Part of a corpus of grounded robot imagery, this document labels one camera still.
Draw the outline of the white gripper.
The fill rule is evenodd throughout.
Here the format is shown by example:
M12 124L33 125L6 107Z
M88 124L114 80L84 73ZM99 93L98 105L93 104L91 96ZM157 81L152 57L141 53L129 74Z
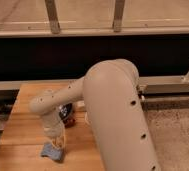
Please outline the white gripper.
M64 149L66 145L65 126L59 116L59 112L53 110L41 116L43 129L46 136L53 146L57 146L57 137L59 137L59 147Z

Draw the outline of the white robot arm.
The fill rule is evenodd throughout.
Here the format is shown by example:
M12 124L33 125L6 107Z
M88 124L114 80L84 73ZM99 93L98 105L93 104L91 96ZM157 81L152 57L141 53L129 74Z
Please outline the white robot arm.
M58 107L82 100L105 171L161 171L137 92L139 72L126 59L93 65L63 89L48 90L29 103L44 132L60 144L64 126Z

